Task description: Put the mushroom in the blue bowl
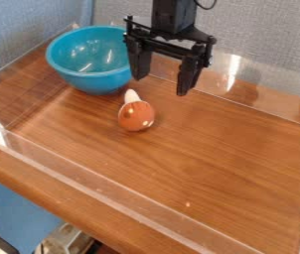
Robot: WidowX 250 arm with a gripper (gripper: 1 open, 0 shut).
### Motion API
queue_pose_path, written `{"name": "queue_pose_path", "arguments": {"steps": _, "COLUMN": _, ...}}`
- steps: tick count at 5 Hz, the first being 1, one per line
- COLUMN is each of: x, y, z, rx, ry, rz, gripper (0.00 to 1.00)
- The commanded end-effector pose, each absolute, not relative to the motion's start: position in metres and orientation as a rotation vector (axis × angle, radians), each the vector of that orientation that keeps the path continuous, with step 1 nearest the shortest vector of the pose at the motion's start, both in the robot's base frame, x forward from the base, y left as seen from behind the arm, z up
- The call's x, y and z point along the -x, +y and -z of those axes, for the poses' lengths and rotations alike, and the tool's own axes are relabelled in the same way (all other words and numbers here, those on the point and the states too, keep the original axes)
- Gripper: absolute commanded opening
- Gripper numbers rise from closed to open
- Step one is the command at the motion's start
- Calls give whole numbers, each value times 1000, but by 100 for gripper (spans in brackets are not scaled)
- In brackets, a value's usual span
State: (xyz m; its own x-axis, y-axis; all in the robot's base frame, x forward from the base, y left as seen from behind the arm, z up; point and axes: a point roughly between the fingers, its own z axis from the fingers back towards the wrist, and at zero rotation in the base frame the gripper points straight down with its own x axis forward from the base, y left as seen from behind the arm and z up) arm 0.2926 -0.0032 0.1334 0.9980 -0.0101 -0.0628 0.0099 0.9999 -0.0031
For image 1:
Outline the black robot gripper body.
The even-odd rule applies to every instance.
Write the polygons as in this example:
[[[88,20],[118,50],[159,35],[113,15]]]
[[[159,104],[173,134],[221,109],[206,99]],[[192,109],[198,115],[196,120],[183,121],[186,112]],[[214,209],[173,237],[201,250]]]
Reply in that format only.
[[[198,9],[204,6],[198,0],[153,0],[151,16],[127,15],[126,37],[143,42],[153,53],[182,59],[196,56],[204,67],[212,64],[214,36],[196,27]]]

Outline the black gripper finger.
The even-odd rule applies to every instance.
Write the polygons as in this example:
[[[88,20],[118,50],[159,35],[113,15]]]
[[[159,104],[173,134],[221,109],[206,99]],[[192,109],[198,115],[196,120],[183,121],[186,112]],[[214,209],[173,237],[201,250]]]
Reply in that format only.
[[[179,66],[177,83],[177,94],[179,96],[185,96],[189,90],[196,87],[202,68],[204,63],[198,57],[183,57],[182,64]]]
[[[141,80],[150,72],[151,51],[143,42],[131,36],[126,37],[126,46],[131,74],[135,80]]]

